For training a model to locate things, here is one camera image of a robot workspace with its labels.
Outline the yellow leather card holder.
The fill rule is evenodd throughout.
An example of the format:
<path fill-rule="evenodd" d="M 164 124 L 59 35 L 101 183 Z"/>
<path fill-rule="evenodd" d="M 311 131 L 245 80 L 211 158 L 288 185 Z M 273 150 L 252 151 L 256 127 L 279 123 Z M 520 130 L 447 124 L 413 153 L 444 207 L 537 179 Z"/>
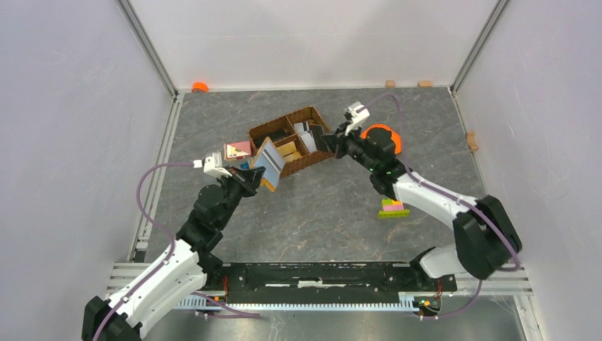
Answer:
<path fill-rule="evenodd" d="M 261 185 L 275 192 L 286 161 L 280 155 L 273 141 L 266 137 L 250 163 L 251 169 L 264 167 Z"/>

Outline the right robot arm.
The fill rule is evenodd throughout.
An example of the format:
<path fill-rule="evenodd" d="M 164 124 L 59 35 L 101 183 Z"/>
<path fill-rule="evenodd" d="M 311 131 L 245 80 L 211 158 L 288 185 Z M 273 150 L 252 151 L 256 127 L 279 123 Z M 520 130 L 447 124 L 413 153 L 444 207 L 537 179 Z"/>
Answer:
<path fill-rule="evenodd" d="M 350 156 L 366 168 L 375 190 L 392 200 L 409 204 L 448 226 L 454 243 L 424 251 L 410 270 L 415 288 L 427 290 L 440 277 L 468 273 L 485 280 L 508 260 L 520 267 L 522 242 L 501 201 L 491 195 L 481 199 L 463 196 L 434 184 L 398 159 L 401 138 L 388 126 L 375 124 L 367 132 L 320 133 L 316 146 L 336 158 Z"/>

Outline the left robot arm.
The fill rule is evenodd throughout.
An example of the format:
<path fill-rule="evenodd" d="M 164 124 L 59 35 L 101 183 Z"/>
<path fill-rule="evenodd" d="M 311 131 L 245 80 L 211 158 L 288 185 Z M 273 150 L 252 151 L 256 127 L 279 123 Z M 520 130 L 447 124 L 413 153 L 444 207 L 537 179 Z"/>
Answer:
<path fill-rule="evenodd" d="M 125 288 L 86 304 L 83 340 L 142 340 L 182 299 L 222 283 L 223 262 L 212 250 L 241 199 L 256 194 L 266 170 L 227 166 L 225 171 L 215 184 L 199 191 L 189 217 L 162 256 Z"/>

